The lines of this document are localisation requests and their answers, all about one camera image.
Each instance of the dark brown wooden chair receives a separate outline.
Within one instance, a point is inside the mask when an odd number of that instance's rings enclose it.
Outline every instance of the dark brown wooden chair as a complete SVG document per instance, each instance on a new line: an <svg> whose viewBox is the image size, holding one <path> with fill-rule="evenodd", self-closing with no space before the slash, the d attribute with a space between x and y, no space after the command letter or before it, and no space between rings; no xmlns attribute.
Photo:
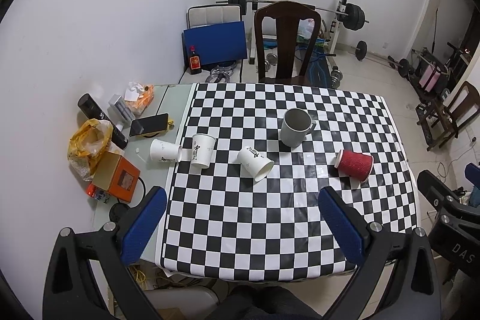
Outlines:
<svg viewBox="0 0 480 320"><path fill-rule="evenodd" d="M277 26L278 63L277 73L274 78L265 77L265 49L263 48L262 31L262 22L265 17L273 18ZM301 19L313 19L315 25L299 75L292 77L297 46L297 32ZM258 59L258 82L310 86L305 73L307 72L308 63L314 50L321 24L322 18L320 14L297 2L281 1L257 10L254 17L254 26Z"/></svg>
<svg viewBox="0 0 480 320"><path fill-rule="evenodd" d="M465 88L467 89L467 96L462 102L458 103L458 96ZM477 110L461 124L458 124L458 120L467 114L473 107L476 107ZM426 123L427 118L431 116L436 117L436 120L431 126L434 127L440 122L443 127L443 133L433 140L433 143L428 146L427 151L430 151L438 143L440 143L438 148L443 147L448 140L470 124L478 114L480 114L480 94L475 86L467 81L463 82L462 87L460 87L460 90L458 90L457 94L447 107L445 107L438 99L432 100L429 109L417 124L421 125L422 122Z"/></svg>

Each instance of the plastic bag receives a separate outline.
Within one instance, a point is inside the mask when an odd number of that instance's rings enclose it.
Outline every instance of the plastic bag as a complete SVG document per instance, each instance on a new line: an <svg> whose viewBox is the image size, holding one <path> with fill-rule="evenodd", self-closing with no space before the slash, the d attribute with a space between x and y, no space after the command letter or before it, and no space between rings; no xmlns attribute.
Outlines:
<svg viewBox="0 0 480 320"><path fill-rule="evenodd" d="M315 26L315 20L313 19L301 19L298 24L298 35L302 36L304 39L310 39L311 34Z"/></svg>
<svg viewBox="0 0 480 320"><path fill-rule="evenodd" d="M125 92L125 103L128 108L135 114L141 115L143 110L150 105L154 97L153 85L142 86L140 83L130 82Z"/></svg>
<svg viewBox="0 0 480 320"><path fill-rule="evenodd" d="M113 126L107 120L87 120L71 137L67 159L84 181L91 181L103 152L112 138Z"/></svg>

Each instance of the bottle label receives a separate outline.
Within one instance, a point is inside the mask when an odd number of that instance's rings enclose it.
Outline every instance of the bottle label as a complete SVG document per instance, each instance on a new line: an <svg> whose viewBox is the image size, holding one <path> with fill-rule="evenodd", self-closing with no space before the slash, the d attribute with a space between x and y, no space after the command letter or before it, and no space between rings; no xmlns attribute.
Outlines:
<svg viewBox="0 0 480 320"><path fill-rule="evenodd" d="M200 58L198 56L193 56L190 58L190 68L191 69L200 68Z"/></svg>

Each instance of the mug handle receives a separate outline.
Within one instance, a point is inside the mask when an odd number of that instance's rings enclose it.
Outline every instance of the mug handle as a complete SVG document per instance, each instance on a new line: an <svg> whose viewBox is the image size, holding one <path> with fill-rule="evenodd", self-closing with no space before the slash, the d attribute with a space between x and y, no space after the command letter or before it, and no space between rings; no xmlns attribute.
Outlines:
<svg viewBox="0 0 480 320"><path fill-rule="evenodd" d="M317 121L317 120L312 120L312 122L313 122L313 124L311 124L311 127L310 127L310 129L308 130L307 135L311 134L311 133L314 131L314 129L317 127L317 125L318 125L318 121Z"/></svg>

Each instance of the gray mug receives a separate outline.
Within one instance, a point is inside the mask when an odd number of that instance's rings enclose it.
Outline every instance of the gray mug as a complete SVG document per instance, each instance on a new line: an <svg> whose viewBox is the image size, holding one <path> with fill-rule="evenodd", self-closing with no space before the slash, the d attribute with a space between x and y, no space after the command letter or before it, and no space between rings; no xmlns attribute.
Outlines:
<svg viewBox="0 0 480 320"><path fill-rule="evenodd" d="M302 109L289 109L283 117L280 140L287 147L298 147L305 136L310 134L316 126L309 114Z"/></svg>

